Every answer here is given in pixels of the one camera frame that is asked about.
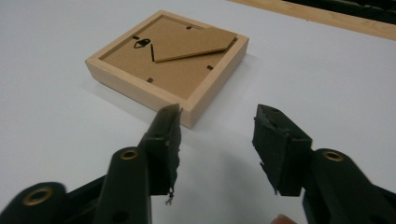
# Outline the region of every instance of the black object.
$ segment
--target black object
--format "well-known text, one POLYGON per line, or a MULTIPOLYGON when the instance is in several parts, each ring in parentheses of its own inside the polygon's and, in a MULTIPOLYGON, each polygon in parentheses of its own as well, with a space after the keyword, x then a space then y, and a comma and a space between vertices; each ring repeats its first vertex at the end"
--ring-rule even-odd
POLYGON ((138 147, 113 154, 107 175, 66 193, 59 183, 20 192, 1 224, 151 223, 150 196, 173 198, 181 141, 178 105, 162 108, 138 147))
POLYGON ((284 0, 373 21, 396 24, 396 0, 284 0))
POLYGON ((299 196, 305 189, 308 223, 396 223, 396 194, 367 179, 347 155, 311 149, 312 140, 280 110, 258 105, 253 145, 275 191, 299 196))
POLYGON ((139 41, 136 41, 136 43, 134 43, 134 48, 135 49, 140 49, 140 48, 143 48, 143 47, 145 47, 147 44, 149 44, 149 42, 151 42, 150 41, 150 39, 141 39, 141 40, 139 40, 139 41))

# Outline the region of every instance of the brass rivet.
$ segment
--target brass rivet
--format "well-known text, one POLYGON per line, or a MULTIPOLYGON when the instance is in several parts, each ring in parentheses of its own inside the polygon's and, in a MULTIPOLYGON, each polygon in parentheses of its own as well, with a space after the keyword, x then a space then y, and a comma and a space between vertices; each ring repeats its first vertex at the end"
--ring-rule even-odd
POLYGON ((331 161, 343 161, 344 160, 343 155, 341 155, 338 152, 334 152, 334 151, 325 151, 325 152, 323 152, 323 156, 331 161))
POLYGON ((46 201, 50 196, 52 196, 53 189, 51 187, 42 187, 39 189, 35 189, 30 192, 26 197, 23 199, 23 204, 27 206, 33 206, 46 201))
POLYGON ((123 151, 120 156, 123 160, 128 161, 136 158, 138 155, 139 153, 136 150, 128 149, 123 151))

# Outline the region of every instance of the white table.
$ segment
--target white table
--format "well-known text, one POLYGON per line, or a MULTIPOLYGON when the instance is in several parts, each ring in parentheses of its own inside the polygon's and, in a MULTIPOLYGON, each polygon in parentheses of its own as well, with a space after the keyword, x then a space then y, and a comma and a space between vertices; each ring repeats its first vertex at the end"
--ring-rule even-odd
POLYGON ((192 129, 182 128, 176 198, 153 223, 306 223, 275 196, 251 144, 257 104, 282 110, 396 191, 396 42, 227 1, 0 3, 0 210, 21 190, 68 191, 136 146, 155 112, 95 81, 84 60, 157 10, 250 37, 247 55, 192 129))

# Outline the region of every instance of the frame backing board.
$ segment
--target frame backing board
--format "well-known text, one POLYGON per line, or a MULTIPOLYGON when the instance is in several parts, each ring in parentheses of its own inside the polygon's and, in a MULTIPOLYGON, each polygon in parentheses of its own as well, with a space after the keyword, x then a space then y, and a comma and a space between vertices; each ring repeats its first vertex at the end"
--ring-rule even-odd
POLYGON ((86 64, 99 82, 151 109, 180 104, 181 124, 192 128, 242 61, 248 37, 235 34, 226 50, 166 62, 154 62, 153 56, 156 43, 212 27, 159 11, 93 54, 86 64), (149 44, 136 47, 143 39, 149 44))

